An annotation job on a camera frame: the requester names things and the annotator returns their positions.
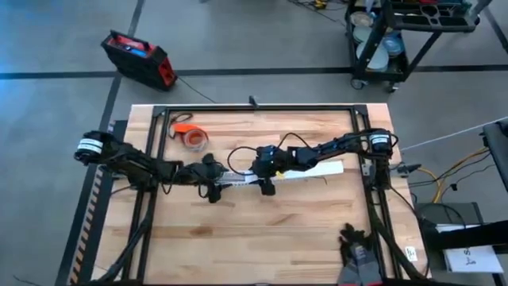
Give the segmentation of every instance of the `butcher block tabletop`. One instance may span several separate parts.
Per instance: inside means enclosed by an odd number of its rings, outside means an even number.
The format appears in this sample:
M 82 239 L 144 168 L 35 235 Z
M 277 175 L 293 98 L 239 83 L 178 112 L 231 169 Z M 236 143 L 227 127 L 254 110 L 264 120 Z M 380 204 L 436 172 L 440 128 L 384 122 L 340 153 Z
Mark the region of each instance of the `butcher block tabletop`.
M 371 127 L 392 132 L 386 104 L 367 104 Z M 124 141 L 144 150 L 152 118 L 151 105 L 133 106 Z M 193 153 L 178 138 L 167 139 L 165 160 L 200 161 L 212 153 L 226 167 L 229 153 L 239 146 L 277 145 L 293 132 L 309 145 L 327 142 L 352 132 L 351 116 L 340 110 L 318 111 L 195 111 L 190 123 L 203 128 L 210 142 Z M 162 120 L 157 122 L 152 156 L 158 149 Z M 289 136 L 281 148 L 301 146 Z M 236 170 L 246 170 L 255 158 L 242 149 L 232 156 Z M 342 269 L 338 236 L 346 222 L 370 232 L 364 187 L 357 155 L 345 154 L 344 173 L 276 184 L 275 196 L 263 196 L 260 187 L 229 187 L 218 203 L 210 204 L 196 187 L 173 186 L 156 200 L 145 284 L 332 284 Z M 392 164 L 401 160 L 394 149 Z M 393 187 L 411 202 L 406 179 L 392 177 Z M 113 190 L 128 186 L 118 180 Z M 136 192 L 120 191 L 110 197 L 92 278 L 99 278 L 127 243 Z M 387 191 L 395 240 L 399 247 L 414 247 L 420 272 L 427 258 L 418 222 L 394 192 Z M 390 256 L 383 247 L 388 276 Z M 140 243 L 133 256 L 136 276 Z

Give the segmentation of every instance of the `gray floor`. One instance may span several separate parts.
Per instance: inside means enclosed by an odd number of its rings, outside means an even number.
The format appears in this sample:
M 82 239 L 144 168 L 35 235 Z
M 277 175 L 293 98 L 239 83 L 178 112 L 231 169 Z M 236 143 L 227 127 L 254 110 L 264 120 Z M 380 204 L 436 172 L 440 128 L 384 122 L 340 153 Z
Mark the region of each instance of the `gray floor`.
M 136 4 L 0 1 L 0 73 L 113 71 L 99 44 L 110 29 L 127 32 Z M 506 0 L 491 5 L 505 33 L 507 8 Z M 325 12 L 337 20 L 333 22 L 285 0 L 146 0 L 136 37 L 162 46 L 179 70 L 347 67 L 343 12 Z M 428 35 L 404 37 L 414 56 Z M 474 33 L 444 35 L 421 64 L 508 64 L 508 55 L 482 21 Z M 481 129 L 412 146 L 507 116 L 507 76 L 508 71 L 415 73 L 393 95 L 378 85 L 355 91 L 348 74 L 184 79 L 215 102 L 247 102 L 249 95 L 259 102 L 388 102 L 405 161 L 439 173 L 481 147 Z M 54 284 L 85 172 L 72 153 L 81 134 L 98 127 L 112 80 L 0 80 L 1 285 L 21 285 L 13 275 Z M 112 119 L 125 119 L 134 103 L 207 102 L 182 82 L 161 93 L 122 79 Z M 489 164 L 486 160 L 468 170 Z M 427 178 L 416 174 L 411 180 Z M 507 219 L 508 195 L 494 168 L 459 188 L 449 191 L 444 201 L 475 201 L 486 221 Z M 429 201 L 433 191 L 413 190 L 420 202 Z M 434 273 L 440 280 L 491 284 L 479 275 Z

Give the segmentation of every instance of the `white sticker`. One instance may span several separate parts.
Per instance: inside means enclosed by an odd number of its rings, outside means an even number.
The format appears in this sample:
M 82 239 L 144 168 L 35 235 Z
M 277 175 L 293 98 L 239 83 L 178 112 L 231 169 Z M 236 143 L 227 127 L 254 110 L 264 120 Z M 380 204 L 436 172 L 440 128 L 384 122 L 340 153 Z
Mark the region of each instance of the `white sticker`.
M 418 261 L 418 257 L 416 256 L 416 249 L 413 246 L 406 246 L 406 256 L 407 259 L 411 262 Z
M 389 138 L 390 136 L 385 134 L 371 135 L 371 142 L 372 144 L 388 143 Z
M 99 148 L 102 148 L 102 146 L 103 146 L 102 142 L 94 140 L 94 139 L 81 139 L 81 141 L 79 143 L 80 144 L 89 144 L 89 145 L 97 146 Z
M 96 153 L 102 153 L 102 149 L 100 149 L 99 147 L 96 147 L 96 146 L 93 146 L 93 145 L 88 145 L 88 144 L 79 144 L 78 145 L 78 150 L 80 149 L 86 149 L 86 150 L 91 150 L 91 151 L 94 151 Z

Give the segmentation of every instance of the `cart shelf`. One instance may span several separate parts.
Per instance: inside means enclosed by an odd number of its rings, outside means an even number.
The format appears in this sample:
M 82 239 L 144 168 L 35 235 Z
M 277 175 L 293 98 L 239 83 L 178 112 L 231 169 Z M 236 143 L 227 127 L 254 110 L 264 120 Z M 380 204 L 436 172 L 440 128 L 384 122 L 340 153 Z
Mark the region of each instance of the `cart shelf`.
M 351 14 L 356 11 L 365 11 L 365 7 L 357 5 L 356 0 L 352 0 L 348 5 L 345 21 L 350 61 L 353 66 L 352 85 L 356 89 L 361 89 L 370 81 L 387 81 L 390 84 L 388 91 L 395 91 L 399 83 L 406 81 L 442 33 L 472 32 L 476 27 L 461 4 L 421 4 L 402 2 L 402 0 L 385 0 L 381 5 L 374 5 L 371 9 L 377 17 L 365 48 L 360 58 L 357 58 L 358 44 L 354 41 L 354 27 L 351 23 Z M 409 62 L 406 51 L 403 51 L 398 56 L 389 59 L 386 71 L 369 70 L 367 65 L 389 27 L 393 30 L 432 32 L 433 35 L 412 62 Z M 403 43 L 401 33 L 396 37 L 399 37 Z

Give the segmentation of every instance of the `tape roll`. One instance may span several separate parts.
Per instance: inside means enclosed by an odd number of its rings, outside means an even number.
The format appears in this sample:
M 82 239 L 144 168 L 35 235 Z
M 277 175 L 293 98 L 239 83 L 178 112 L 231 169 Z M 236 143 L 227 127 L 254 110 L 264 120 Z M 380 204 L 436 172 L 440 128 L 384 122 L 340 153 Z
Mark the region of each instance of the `tape roll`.
M 192 129 L 182 135 L 183 144 L 194 152 L 201 152 L 208 145 L 208 135 L 201 129 Z

